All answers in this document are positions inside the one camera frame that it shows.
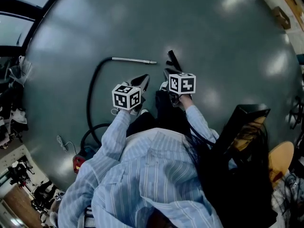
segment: gray floor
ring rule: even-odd
[[[294,141],[286,116],[301,94],[295,53],[263,0],[59,0],[35,34],[28,59],[35,67],[26,84],[30,131],[26,146],[60,188],[75,179],[74,151],[87,130],[86,96],[104,57],[151,59],[155,66],[110,62],[95,87],[93,124],[111,122],[111,90],[140,74],[151,76],[145,108],[156,113],[154,92],[163,81],[167,52],[197,76],[194,102],[210,127],[221,132],[238,104],[265,103],[270,147]]]

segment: hand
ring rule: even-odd
[[[190,95],[181,95],[180,96],[180,102],[182,103],[185,110],[187,110],[190,106],[193,105],[193,102],[190,98]]]

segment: black hose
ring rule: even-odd
[[[93,127],[92,125],[92,119],[91,119],[91,98],[92,98],[92,92],[93,92],[93,88],[94,88],[94,83],[95,83],[95,80],[97,78],[97,75],[98,75],[98,72],[100,71],[102,65],[107,62],[107,61],[111,61],[112,58],[111,57],[106,57],[104,60],[102,60],[98,66],[96,67],[95,69],[95,72],[93,74],[93,77],[91,79],[91,82],[90,82],[90,86],[89,86],[89,92],[87,94],[87,100],[86,100],[86,120],[87,120],[87,125],[89,126],[89,131],[86,132],[86,137],[92,132],[92,136],[94,138],[94,140],[96,141],[96,143],[99,145],[98,147],[101,146],[101,142],[99,141],[98,137],[96,136],[96,133],[95,133],[95,129],[98,128],[98,126],[100,125],[104,125],[104,124],[100,124],[100,125],[97,125],[95,127]]]

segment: white sneaker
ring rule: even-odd
[[[141,115],[144,114],[145,112],[149,112],[147,109],[142,109]]]
[[[167,91],[168,81],[165,81],[161,84],[160,90]]]

